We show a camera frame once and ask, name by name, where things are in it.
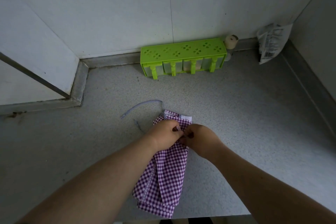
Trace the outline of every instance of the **hand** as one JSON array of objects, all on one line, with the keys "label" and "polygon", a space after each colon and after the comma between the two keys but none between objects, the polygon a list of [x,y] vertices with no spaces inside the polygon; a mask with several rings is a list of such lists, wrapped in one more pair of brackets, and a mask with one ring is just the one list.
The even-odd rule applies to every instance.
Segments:
[{"label": "hand", "polygon": [[183,136],[183,131],[177,130],[176,127],[179,128],[179,123],[176,120],[162,120],[143,137],[153,143],[155,152],[166,150]]},{"label": "hand", "polygon": [[224,145],[211,129],[199,124],[189,125],[180,142],[208,160],[218,146]]}]

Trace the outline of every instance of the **forearm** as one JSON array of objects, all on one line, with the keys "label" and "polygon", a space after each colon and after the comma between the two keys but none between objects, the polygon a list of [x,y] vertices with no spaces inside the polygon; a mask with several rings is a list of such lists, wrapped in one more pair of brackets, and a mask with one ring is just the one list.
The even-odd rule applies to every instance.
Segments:
[{"label": "forearm", "polygon": [[250,164],[225,145],[212,162],[260,224],[334,223],[336,215],[291,186]]},{"label": "forearm", "polygon": [[112,223],[155,149],[142,138],[100,160],[19,223]]}]

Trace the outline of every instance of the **checkered cloth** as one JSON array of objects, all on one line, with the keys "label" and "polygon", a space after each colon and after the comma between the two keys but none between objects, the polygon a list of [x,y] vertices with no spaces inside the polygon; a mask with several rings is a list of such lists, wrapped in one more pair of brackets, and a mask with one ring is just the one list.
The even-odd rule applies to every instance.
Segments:
[{"label": "checkered cloth", "polygon": [[[191,124],[191,117],[168,110],[164,110],[153,124],[162,120],[177,120],[182,131]],[[139,209],[172,218],[174,208],[179,204],[187,155],[188,147],[179,142],[154,155],[133,189]]]}]

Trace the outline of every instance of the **person's right arm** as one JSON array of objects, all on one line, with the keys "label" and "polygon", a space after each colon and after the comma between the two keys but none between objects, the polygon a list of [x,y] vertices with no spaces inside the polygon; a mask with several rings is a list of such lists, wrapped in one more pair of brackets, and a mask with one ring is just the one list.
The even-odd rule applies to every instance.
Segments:
[{"label": "person's right arm", "polygon": [[209,128],[191,124],[180,139],[209,160],[259,223],[336,223],[336,214],[247,162]]}]

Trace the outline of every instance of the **plastic bag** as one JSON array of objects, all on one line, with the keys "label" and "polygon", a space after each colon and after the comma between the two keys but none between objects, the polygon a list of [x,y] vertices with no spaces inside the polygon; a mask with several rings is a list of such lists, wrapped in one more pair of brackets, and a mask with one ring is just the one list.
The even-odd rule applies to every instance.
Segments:
[{"label": "plastic bag", "polygon": [[257,32],[259,41],[259,54],[261,54],[259,64],[266,63],[277,56],[289,38],[293,24],[280,26],[269,24]]}]

